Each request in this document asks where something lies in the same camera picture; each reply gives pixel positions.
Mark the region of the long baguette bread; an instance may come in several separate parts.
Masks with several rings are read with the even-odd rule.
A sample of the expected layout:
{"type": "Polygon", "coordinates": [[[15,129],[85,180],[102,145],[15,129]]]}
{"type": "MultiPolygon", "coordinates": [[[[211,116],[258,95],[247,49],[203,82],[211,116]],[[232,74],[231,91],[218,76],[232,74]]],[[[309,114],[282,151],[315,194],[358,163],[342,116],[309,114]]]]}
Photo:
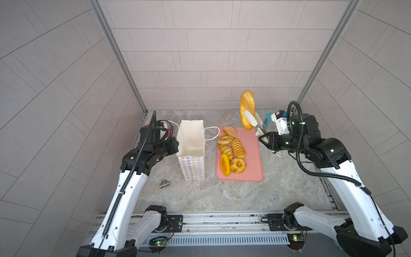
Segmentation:
{"type": "Polygon", "coordinates": [[[254,98],[254,94],[250,90],[245,90],[241,95],[240,116],[241,116],[241,122],[243,124],[243,127],[246,130],[251,130],[253,129],[253,126],[246,119],[244,115],[245,110],[249,111],[253,116],[255,115],[255,98],[254,98]]]}

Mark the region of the white paper bag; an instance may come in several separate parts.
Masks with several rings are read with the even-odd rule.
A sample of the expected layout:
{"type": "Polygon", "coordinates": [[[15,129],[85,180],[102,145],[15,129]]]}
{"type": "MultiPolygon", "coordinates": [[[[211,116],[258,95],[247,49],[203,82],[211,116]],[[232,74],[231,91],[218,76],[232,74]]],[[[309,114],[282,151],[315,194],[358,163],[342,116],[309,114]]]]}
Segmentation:
{"type": "Polygon", "coordinates": [[[184,179],[187,181],[205,179],[205,131],[216,129],[217,134],[209,140],[216,139],[220,134],[217,126],[204,127],[203,120],[182,120],[178,126],[176,154],[184,179]]]}

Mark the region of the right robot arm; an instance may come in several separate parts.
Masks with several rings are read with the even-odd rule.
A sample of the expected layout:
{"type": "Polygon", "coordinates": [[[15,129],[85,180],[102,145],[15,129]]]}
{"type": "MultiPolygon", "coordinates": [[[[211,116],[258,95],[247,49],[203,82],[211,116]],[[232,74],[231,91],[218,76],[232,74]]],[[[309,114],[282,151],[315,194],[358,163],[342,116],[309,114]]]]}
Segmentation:
{"type": "Polygon", "coordinates": [[[242,104],[240,115],[243,126],[255,128],[259,141],[272,152],[294,153],[300,168],[302,157],[313,163],[316,171],[305,169],[305,174],[328,179],[349,214],[348,218],[333,217],[295,202],[284,209],[286,229],[311,228],[336,241],[351,257],[385,257],[396,253],[396,245],[407,239],[407,232],[383,214],[343,143],[335,138],[322,138],[315,116],[303,113],[300,105],[292,101],[287,110],[274,114],[277,131],[267,132],[252,104],[242,104]]]}

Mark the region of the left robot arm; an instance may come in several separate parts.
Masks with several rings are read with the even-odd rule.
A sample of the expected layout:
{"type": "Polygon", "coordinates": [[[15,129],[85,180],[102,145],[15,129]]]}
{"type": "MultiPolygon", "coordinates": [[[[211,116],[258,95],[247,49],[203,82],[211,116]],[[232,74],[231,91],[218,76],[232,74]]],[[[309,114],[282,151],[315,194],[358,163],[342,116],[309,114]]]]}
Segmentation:
{"type": "Polygon", "coordinates": [[[78,257],[135,257],[141,244],[154,230],[167,224],[167,209],[151,205],[132,229],[129,223],[139,194],[152,168],[166,156],[178,152],[169,121],[157,120],[154,112],[148,125],[140,129],[138,146],[122,159],[117,189],[96,235],[79,247],[78,257]]]}

